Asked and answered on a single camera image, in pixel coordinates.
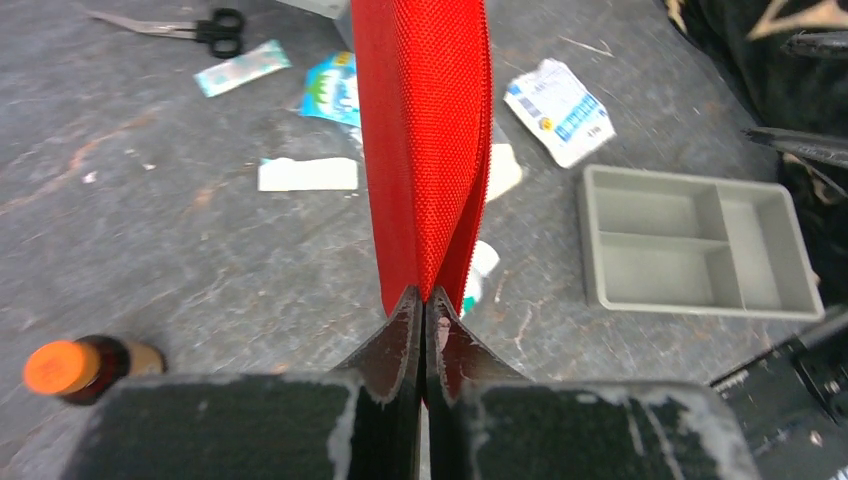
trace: orange cap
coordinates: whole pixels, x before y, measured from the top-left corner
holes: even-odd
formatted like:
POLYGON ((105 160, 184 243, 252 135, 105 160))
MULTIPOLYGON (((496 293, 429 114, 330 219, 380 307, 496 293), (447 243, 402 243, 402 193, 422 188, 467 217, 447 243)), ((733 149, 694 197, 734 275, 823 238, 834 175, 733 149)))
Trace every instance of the orange cap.
POLYGON ((100 368, 97 350, 85 343, 59 340, 30 355, 24 366, 24 383, 35 393, 63 395, 94 380, 100 368))

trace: red mesh fabric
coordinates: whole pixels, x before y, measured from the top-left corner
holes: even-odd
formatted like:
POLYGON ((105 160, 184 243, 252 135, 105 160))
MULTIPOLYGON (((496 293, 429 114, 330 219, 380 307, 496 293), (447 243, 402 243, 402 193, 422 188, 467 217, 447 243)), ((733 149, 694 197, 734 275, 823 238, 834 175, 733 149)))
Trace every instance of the red mesh fabric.
POLYGON ((460 305, 483 213, 492 66, 482 0, 353 0, 383 307, 434 285, 460 305))

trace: gray box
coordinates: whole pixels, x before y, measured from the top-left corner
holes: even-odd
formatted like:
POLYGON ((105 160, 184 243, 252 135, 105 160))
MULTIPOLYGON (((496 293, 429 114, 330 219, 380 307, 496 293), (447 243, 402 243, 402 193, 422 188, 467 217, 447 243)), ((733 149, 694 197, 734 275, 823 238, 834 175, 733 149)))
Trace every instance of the gray box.
POLYGON ((591 165, 578 197, 591 301, 610 310, 824 315, 780 185, 591 165))

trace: brown glass bottle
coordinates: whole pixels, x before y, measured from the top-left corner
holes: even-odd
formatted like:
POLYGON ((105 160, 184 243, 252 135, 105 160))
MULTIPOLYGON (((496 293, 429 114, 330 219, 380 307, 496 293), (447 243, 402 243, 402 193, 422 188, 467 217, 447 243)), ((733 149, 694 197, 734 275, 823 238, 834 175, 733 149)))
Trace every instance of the brown glass bottle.
POLYGON ((72 405, 92 405, 118 380, 165 372, 153 347, 105 335, 49 343, 24 367, 24 382, 36 393, 72 405))

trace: scratched metal surface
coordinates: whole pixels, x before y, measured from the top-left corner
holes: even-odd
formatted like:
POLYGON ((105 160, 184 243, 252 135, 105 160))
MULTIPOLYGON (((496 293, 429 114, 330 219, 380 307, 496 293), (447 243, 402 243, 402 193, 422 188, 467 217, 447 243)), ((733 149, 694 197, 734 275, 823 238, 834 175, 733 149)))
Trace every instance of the scratched metal surface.
MULTIPOLYGON (((87 415, 20 385, 44 342, 126 335, 179 372, 320 370, 381 324, 365 189, 255 185, 261 157, 358 158, 340 129, 293 111, 305 69, 341 40, 314 15, 240 3, 248 47, 277 38, 296 68, 216 99, 191 78, 216 63, 201 45, 90 21, 69 2, 0 4, 0 477, 56 478, 87 415)), ((200 0, 87 6, 204 13, 200 0)), ((736 134, 747 115, 654 1, 500 1, 490 18, 498 98, 553 57, 608 107, 618 137, 589 161, 773 178, 771 157, 736 134)), ((558 169, 501 102, 497 113, 526 175, 486 212, 481 236, 502 262, 466 323, 519 371, 705 382, 799 328, 588 307, 579 168, 558 169)))

